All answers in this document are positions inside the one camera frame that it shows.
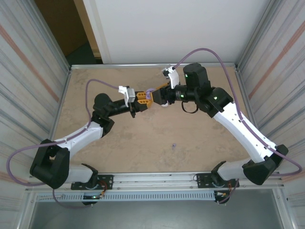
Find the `vent grille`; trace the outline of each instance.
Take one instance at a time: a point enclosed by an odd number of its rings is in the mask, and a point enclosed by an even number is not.
[[[84,193],[57,193],[56,198],[62,202],[92,201],[83,199]],[[96,201],[156,201],[156,200],[215,200],[214,191],[154,191],[154,192],[106,192]],[[38,202],[53,202],[49,193],[37,196]]]

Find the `tan work surface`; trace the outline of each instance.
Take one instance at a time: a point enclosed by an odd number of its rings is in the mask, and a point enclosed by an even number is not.
[[[228,71],[245,114],[234,69],[228,67]],[[185,84],[182,68],[178,72],[181,84]],[[207,72],[212,86],[222,87],[232,95],[221,67],[209,67]],[[88,121],[84,94],[89,79],[103,80],[115,86],[129,85],[136,91],[166,82],[161,68],[73,70],[55,139],[72,133]],[[108,94],[113,101],[123,98],[117,90],[92,82],[88,93],[91,112],[94,98],[99,93]],[[185,104],[187,111],[195,108],[194,103]],[[115,122],[112,130],[79,151],[72,163],[86,163],[99,172],[180,172],[207,171],[221,161],[248,157],[241,144],[221,124],[201,111],[195,114],[183,112],[181,102],[166,108],[153,104],[143,113],[137,113],[135,118],[125,113],[111,119]]]

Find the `white wall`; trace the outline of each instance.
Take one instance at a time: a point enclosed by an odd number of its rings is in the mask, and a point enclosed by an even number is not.
[[[84,0],[104,63],[235,62],[270,0]],[[188,62],[215,62],[199,53]]]

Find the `corrugated metal wall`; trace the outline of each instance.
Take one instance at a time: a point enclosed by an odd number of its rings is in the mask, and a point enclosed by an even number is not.
[[[0,2],[0,228],[13,228],[25,187],[6,172],[16,149],[35,145],[53,128],[68,64],[30,0]],[[27,180],[36,151],[15,156],[13,174]]]
[[[259,129],[305,165],[305,1],[276,1],[272,16],[239,64]],[[281,172],[297,168],[284,161]],[[305,171],[284,177],[289,203],[305,226]]]

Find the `purple cable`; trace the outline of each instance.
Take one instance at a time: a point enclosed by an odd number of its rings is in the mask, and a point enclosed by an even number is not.
[[[55,200],[55,202],[57,204],[59,204],[60,206],[62,206],[63,208],[68,208],[68,209],[80,209],[80,208],[87,208],[87,207],[90,207],[91,205],[85,205],[85,206],[69,206],[69,205],[65,205],[65,204],[62,204],[61,202],[59,202],[55,196],[55,189],[53,189],[52,191],[52,195],[53,195],[53,199]]]
[[[146,90],[146,99],[151,99],[151,92],[155,91],[155,88],[150,88]]]
[[[231,88],[231,91],[232,91],[232,94],[233,94],[233,97],[234,97],[234,100],[235,100],[235,104],[236,104],[236,109],[237,109],[237,113],[238,113],[238,117],[240,118],[240,120],[242,121],[243,120],[243,117],[242,117],[242,112],[240,110],[240,106],[239,106],[239,103],[238,103],[238,99],[237,99],[237,96],[236,96],[236,93],[235,93],[235,90],[233,88],[233,84],[231,82],[231,79],[230,79],[230,76],[229,76],[229,73],[223,63],[223,61],[220,59],[220,57],[217,55],[217,53],[215,53],[213,50],[210,50],[210,49],[207,49],[207,48],[199,48],[199,49],[195,49],[193,51],[191,51],[189,54],[187,54],[185,57],[183,57],[175,66],[174,68],[177,68],[182,62],[185,61],[186,58],[188,58],[190,55],[192,55],[193,53],[195,52],[198,52],[198,51],[208,51],[210,53],[212,53],[219,61],[220,65],[222,66],[222,68],[224,69],[224,73],[227,77],[227,80],[229,82],[229,85],[230,85],[230,88]],[[297,166],[299,169],[295,172],[291,172],[291,173],[284,173],[284,174],[272,174],[272,176],[274,177],[282,177],[282,176],[291,176],[291,175],[295,175],[295,174],[298,174],[300,173],[303,168],[300,164],[298,164],[297,162],[291,160],[290,158],[286,157],[285,155],[282,155],[280,154],[279,152],[277,152],[276,150],[270,148],[270,146],[264,142],[249,126],[248,124],[245,122],[245,121],[242,121],[242,123],[244,124],[244,126],[249,130],[249,132],[260,142],[262,143],[266,148],[268,148],[271,152],[275,153],[276,155],[280,156],[281,158],[289,161],[290,163],[294,164],[295,166]]]
[[[114,89],[117,89],[117,90],[119,89],[118,87],[112,86],[111,84],[108,84],[108,83],[106,83],[106,82],[104,82],[104,81],[101,81],[101,80],[90,79],[90,80],[87,82],[87,84],[86,84],[86,90],[85,90],[85,107],[86,107],[86,111],[87,111],[88,117],[89,117],[89,121],[88,121],[87,127],[89,127],[90,124],[91,124],[91,114],[90,114],[90,111],[89,111],[89,109],[88,109],[88,86],[89,86],[89,83],[92,82],[92,81],[96,81],[96,82],[102,83],[102,84],[104,84],[104,85],[106,85],[106,86],[109,86],[109,87],[114,88]],[[73,135],[73,136],[67,138],[67,141],[69,141],[69,140],[71,140],[71,139],[73,139],[73,138],[75,138],[75,137],[81,135],[81,134],[82,134],[83,132],[85,132],[85,131],[86,131],[86,128],[84,128],[84,129],[81,130],[80,132],[76,133],[75,135]],[[29,149],[35,149],[35,148],[39,148],[39,147],[45,147],[45,146],[54,146],[54,145],[61,144],[61,143],[64,143],[64,142],[65,142],[65,140],[62,140],[62,141],[59,141],[59,142],[45,143],[45,144],[35,145],[35,146],[28,146],[28,147],[24,147],[24,148],[21,148],[21,149],[16,150],[14,153],[12,153],[12,154],[8,157],[8,159],[7,159],[7,161],[6,161],[6,170],[7,170],[7,172],[8,172],[8,175],[10,176],[10,178],[11,178],[13,181],[15,181],[17,184],[20,184],[20,185],[24,185],[24,186],[28,186],[28,187],[45,185],[44,183],[35,183],[35,184],[24,183],[24,182],[18,180],[18,179],[12,174],[12,172],[11,172],[11,170],[10,170],[10,161],[12,160],[12,158],[13,158],[16,154],[18,154],[18,153],[20,153],[20,152],[22,152],[22,151],[29,150]]]
[[[224,203],[228,198],[230,198],[230,196],[234,193],[235,189],[237,188],[238,182],[239,182],[239,179],[236,180],[236,184],[235,184],[233,190],[229,193],[229,195],[226,198],[224,198],[223,200],[219,201],[218,202],[219,204]]]

